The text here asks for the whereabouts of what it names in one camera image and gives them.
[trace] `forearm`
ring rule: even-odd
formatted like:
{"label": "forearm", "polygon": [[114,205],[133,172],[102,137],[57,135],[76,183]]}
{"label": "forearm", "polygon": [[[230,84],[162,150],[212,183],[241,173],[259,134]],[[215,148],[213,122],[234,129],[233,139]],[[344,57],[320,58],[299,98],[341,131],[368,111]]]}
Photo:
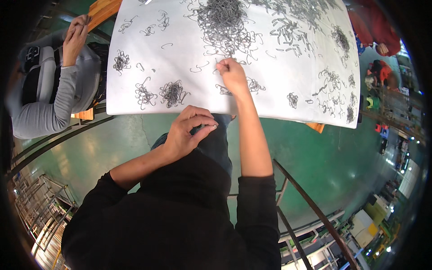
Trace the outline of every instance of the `forearm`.
{"label": "forearm", "polygon": [[241,175],[264,177],[273,174],[266,137],[250,94],[235,97],[240,134]]}
{"label": "forearm", "polygon": [[138,184],[142,178],[153,171],[173,163],[174,160],[167,156],[161,145],[154,150],[123,163],[110,171],[114,182],[125,190],[130,190]]}

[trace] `hand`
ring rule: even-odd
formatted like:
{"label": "hand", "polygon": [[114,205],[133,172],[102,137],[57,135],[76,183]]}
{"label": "hand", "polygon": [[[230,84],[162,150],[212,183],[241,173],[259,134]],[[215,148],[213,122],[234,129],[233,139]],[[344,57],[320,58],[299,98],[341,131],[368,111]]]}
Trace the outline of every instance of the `hand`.
{"label": "hand", "polygon": [[[206,126],[192,136],[189,132],[201,124]],[[177,161],[192,152],[217,125],[209,110],[189,105],[171,124],[165,143],[159,147],[171,162]]]}
{"label": "hand", "polygon": [[81,48],[86,42],[89,27],[87,25],[77,25],[73,31],[68,31],[63,42],[63,66],[70,67],[76,63]]}
{"label": "hand", "polygon": [[216,68],[219,70],[226,88],[228,88],[235,98],[251,94],[248,82],[246,81],[245,71],[234,59],[222,59],[216,64]]}
{"label": "hand", "polygon": [[384,43],[381,43],[380,45],[377,46],[376,50],[381,54],[381,55],[386,55],[388,53],[388,49],[387,46]]}
{"label": "hand", "polygon": [[87,14],[83,14],[83,15],[80,15],[78,17],[75,17],[70,22],[70,26],[69,26],[69,29],[67,31],[73,33],[75,31],[75,26],[77,26],[77,25],[85,26],[85,25],[89,24],[89,22],[91,22],[91,21],[92,21],[92,17],[90,17]]}

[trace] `person in gray sweater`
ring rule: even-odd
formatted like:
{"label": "person in gray sweater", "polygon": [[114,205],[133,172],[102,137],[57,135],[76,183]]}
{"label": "person in gray sweater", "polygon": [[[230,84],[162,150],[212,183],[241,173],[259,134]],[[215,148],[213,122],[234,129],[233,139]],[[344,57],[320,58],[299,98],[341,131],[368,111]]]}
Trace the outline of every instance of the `person in gray sweater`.
{"label": "person in gray sweater", "polygon": [[101,58],[107,58],[108,45],[85,45],[90,20],[78,16],[68,29],[22,49],[6,97],[15,137],[31,139],[63,131],[71,114],[105,99],[107,60],[102,59],[101,68]]}

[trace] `person in black sweater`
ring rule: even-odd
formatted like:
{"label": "person in black sweater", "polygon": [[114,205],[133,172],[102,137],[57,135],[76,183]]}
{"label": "person in black sweater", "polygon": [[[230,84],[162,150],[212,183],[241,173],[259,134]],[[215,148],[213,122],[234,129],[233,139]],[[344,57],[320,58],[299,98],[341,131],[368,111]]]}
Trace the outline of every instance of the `person in black sweater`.
{"label": "person in black sweater", "polygon": [[216,67],[238,108],[235,228],[226,201],[231,116],[187,106],[150,152],[110,170],[86,195],[61,243],[72,269],[280,269],[273,167],[245,72],[232,58]]}

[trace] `gray sweater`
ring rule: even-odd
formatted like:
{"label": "gray sweater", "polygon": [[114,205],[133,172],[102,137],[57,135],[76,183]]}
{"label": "gray sweater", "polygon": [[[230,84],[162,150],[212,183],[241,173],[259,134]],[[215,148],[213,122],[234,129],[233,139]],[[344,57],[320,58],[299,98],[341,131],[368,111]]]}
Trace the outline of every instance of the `gray sweater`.
{"label": "gray sweater", "polygon": [[[19,55],[21,65],[25,62],[25,52],[29,47],[63,44],[66,30],[49,34],[28,44]],[[60,64],[63,64],[63,48],[59,47]],[[23,76],[6,98],[6,107],[12,117],[13,135],[20,139],[31,139],[65,130],[70,123],[70,115],[86,110],[93,100],[100,78],[101,61],[87,45],[81,49],[76,65],[62,67],[60,82],[53,104],[34,102],[22,105]]]}

